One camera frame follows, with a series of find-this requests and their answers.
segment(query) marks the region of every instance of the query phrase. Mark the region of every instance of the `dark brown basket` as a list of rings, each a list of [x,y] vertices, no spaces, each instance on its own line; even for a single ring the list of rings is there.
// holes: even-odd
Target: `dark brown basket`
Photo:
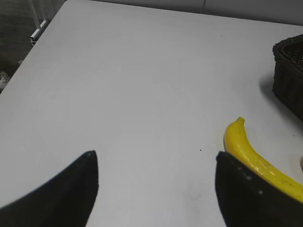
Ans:
[[[303,35],[285,39],[273,47],[273,92],[303,121]]]

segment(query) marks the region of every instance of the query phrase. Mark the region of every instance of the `table surface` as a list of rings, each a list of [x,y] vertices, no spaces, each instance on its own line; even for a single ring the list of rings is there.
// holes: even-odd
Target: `table surface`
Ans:
[[[303,183],[303,124],[273,95],[272,47],[303,27],[67,1],[0,96],[0,205],[97,151],[88,227],[223,227],[227,125]]]

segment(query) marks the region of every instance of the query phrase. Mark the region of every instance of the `wall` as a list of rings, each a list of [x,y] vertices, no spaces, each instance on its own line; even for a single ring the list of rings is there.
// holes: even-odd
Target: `wall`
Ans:
[[[102,0],[126,5],[201,13],[204,0]]]
[[[206,0],[203,13],[303,25],[303,0]]]

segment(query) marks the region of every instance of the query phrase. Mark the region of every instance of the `floor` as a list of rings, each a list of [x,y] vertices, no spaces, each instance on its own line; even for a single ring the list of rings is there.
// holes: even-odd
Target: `floor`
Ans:
[[[33,1],[36,9],[38,1]],[[27,0],[1,0],[0,55],[16,61],[25,59],[32,48],[30,36],[35,29]]]

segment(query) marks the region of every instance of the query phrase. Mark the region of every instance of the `banana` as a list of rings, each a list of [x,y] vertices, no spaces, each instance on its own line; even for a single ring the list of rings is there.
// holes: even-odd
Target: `banana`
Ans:
[[[254,150],[246,136],[244,122],[244,118],[239,117],[226,128],[225,150],[272,186],[303,203],[303,186],[272,166]]]

